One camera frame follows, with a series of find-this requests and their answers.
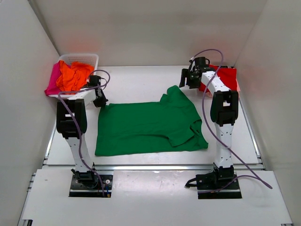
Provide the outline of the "green t shirt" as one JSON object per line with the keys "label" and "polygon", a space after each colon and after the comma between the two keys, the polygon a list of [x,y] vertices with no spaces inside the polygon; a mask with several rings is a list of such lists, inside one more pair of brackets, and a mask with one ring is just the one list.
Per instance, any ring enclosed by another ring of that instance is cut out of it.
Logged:
{"label": "green t shirt", "polygon": [[207,148],[201,117],[177,86],[169,87],[158,102],[109,104],[99,112],[95,156]]}

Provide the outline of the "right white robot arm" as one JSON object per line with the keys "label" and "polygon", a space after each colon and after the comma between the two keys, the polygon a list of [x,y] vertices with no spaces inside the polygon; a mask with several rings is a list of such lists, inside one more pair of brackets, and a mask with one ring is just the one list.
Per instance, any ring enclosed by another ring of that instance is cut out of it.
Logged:
{"label": "right white robot arm", "polygon": [[190,59],[187,69],[182,69],[179,87],[200,88],[201,84],[212,94],[210,109],[211,121],[216,129],[216,157],[214,159],[215,174],[211,176],[211,184],[215,188],[223,188],[228,178],[234,175],[231,157],[232,131],[238,118],[238,92],[227,87],[217,76],[216,70],[209,66],[206,57]]}

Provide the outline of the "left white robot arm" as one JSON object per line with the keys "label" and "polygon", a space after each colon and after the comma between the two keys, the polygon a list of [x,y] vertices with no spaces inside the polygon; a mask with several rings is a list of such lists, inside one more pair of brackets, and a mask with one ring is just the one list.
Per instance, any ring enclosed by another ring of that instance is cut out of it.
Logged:
{"label": "left white robot arm", "polygon": [[86,107],[93,103],[101,108],[108,99],[103,93],[102,77],[90,75],[87,84],[79,91],[61,91],[56,108],[56,129],[67,141],[75,162],[73,174],[82,180],[87,187],[98,183],[94,163],[90,158],[85,141],[87,131]]}

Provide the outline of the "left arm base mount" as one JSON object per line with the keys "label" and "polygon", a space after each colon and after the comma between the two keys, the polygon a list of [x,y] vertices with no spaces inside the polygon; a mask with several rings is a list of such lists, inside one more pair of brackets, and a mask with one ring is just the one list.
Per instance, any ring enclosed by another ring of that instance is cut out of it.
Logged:
{"label": "left arm base mount", "polygon": [[69,197],[81,198],[111,198],[113,173],[100,174],[99,177],[91,172],[79,172],[71,169],[72,178]]}

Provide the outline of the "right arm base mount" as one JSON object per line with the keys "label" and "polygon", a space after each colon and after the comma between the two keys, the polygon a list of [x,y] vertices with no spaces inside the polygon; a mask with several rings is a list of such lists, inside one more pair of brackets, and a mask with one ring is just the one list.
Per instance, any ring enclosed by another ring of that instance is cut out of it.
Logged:
{"label": "right arm base mount", "polygon": [[188,180],[185,188],[195,187],[198,198],[201,199],[241,199],[237,175],[234,167],[217,167],[206,174],[197,174],[194,178]]}

